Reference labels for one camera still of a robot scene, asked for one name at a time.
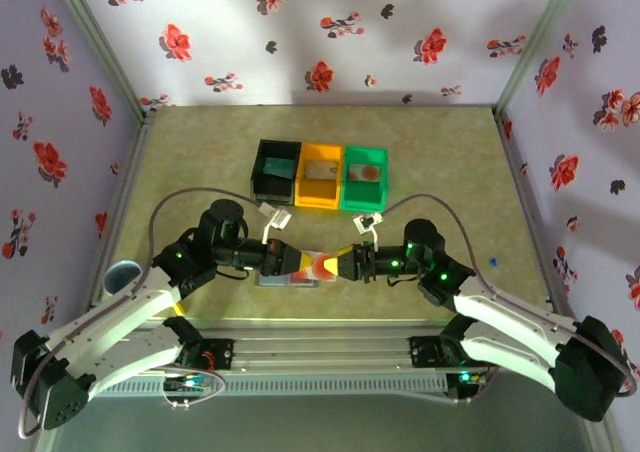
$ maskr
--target black joint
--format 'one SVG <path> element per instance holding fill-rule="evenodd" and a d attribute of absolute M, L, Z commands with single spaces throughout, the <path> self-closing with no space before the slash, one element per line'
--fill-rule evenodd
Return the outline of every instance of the black joint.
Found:
<path fill-rule="evenodd" d="M 587 316 L 578 322 L 576 334 L 626 364 L 620 347 L 607 327 Z M 553 372 L 556 396 L 580 417 L 599 422 L 616 398 L 625 375 L 599 353 L 571 338 L 561 348 Z"/>
<path fill-rule="evenodd" d="M 205 339 L 193 366 L 198 369 L 231 370 L 233 339 Z"/>
<path fill-rule="evenodd" d="M 49 350 L 45 337 L 29 331 L 16 341 L 13 349 L 11 381 L 21 397 L 27 383 Z M 42 369 L 36 388 L 27 404 L 45 430 L 59 427 L 75 417 L 89 400 L 88 390 L 95 381 L 94 375 L 75 378 L 66 370 L 67 359 L 55 357 Z"/>
<path fill-rule="evenodd" d="M 364 217 L 364 218 L 360 219 L 360 222 L 362 223 L 364 228 L 367 229 L 367 228 L 369 228 L 369 226 L 371 224 L 373 224 L 374 220 L 373 220 L 372 217 Z"/>
<path fill-rule="evenodd" d="M 409 355 L 414 368 L 484 366 L 482 362 L 472 360 L 460 346 L 460 341 L 447 337 L 445 331 L 439 337 L 410 337 Z"/>
<path fill-rule="evenodd" d="M 163 325 L 176 333 L 181 344 L 193 344 L 203 340 L 198 329 L 184 317 L 170 317 L 163 322 Z"/>

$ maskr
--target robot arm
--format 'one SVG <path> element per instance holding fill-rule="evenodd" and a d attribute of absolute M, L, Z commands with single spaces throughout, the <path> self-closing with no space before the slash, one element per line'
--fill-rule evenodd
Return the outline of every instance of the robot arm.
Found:
<path fill-rule="evenodd" d="M 356 216 L 361 234 L 375 232 L 380 214 Z M 325 267 L 349 280 L 412 276 L 432 304 L 456 315 L 440 335 L 442 348 L 458 361 L 491 362 L 535 380 L 553 391 L 570 410 L 599 421 L 626 378 L 601 349 L 626 367 L 615 339 L 599 320 L 582 322 L 537 309 L 489 284 L 444 250 L 444 238 L 428 220 L 410 221 L 401 246 L 354 244 Z"/>
<path fill-rule="evenodd" d="M 268 209 L 272 217 L 258 240 L 247 237 L 239 204 L 214 202 L 198 227 L 154 257 L 148 275 L 49 337 L 33 330 L 22 335 L 14 346 L 11 383 L 42 427 L 63 425 L 100 391 L 145 370 L 167 364 L 207 369 L 207 353 L 223 363 L 216 357 L 220 351 L 209 350 L 184 317 L 169 318 L 135 339 L 121 339 L 214 279 L 221 266 L 283 275 L 310 264 L 310 257 L 297 249 L 267 239 L 266 229 L 282 228 L 288 220 L 282 210 Z"/>

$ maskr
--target orange object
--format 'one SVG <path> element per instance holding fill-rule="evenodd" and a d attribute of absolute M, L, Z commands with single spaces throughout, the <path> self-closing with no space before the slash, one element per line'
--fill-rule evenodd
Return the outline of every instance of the orange object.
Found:
<path fill-rule="evenodd" d="M 306 177 L 306 162 L 327 161 L 338 165 L 335 179 L 309 179 Z M 303 142 L 296 174 L 295 205 L 337 210 L 340 208 L 342 190 L 342 167 L 344 146 Z"/>

